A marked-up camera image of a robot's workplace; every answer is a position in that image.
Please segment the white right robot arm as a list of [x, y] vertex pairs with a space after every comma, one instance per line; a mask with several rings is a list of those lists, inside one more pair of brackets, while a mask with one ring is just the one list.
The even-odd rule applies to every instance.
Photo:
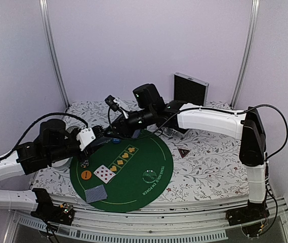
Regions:
[[165, 103], [154, 84], [144, 84], [133, 90], [139, 106], [130, 111], [119, 98], [108, 96], [106, 104], [121, 115], [109, 126], [114, 137], [133, 139], [136, 130], [156, 125], [183, 130], [204, 130], [240, 140], [239, 160], [247, 170], [249, 206], [243, 216], [254, 221], [263, 213], [266, 198], [266, 135], [256, 108], [230, 111], [198, 106], [182, 101]]

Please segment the orange big blind button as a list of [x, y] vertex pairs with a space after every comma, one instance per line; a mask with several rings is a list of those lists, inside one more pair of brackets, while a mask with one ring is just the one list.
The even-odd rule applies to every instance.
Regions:
[[81, 178], [82, 178], [83, 180], [90, 180], [91, 177], [92, 177], [92, 172], [89, 171], [89, 170], [85, 170], [85, 171], [83, 171], [83, 172], [81, 173]]

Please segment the triangular all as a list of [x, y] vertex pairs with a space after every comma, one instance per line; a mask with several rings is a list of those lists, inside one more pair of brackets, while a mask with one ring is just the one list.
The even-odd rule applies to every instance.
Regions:
[[178, 148], [178, 152], [179, 152], [181, 158], [184, 158], [185, 156], [187, 156], [190, 153], [190, 150], [184, 149], [184, 148]]

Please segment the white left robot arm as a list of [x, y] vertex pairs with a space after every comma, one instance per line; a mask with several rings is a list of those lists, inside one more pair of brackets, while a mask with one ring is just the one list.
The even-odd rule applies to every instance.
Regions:
[[[103, 134], [102, 126], [75, 127], [70, 131], [60, 119], [42, 122], [34, 141], [18, 144], [13, 151], [0, 157], [0, 181], [32, 174], [71, 157], [86, 160], [92, 151], [91, 143]], [[46, 190], [0, 190], [0, 209], [37, 210], [45, 219], [52, 220], [57, 215], [57, 209], [51, 203]]]

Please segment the blue small blind button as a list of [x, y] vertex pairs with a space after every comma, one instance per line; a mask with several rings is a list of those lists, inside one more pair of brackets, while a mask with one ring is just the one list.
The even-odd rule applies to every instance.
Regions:
[[119, 144], [121, 142], [121, 139], [113, 138], [112, 143]]

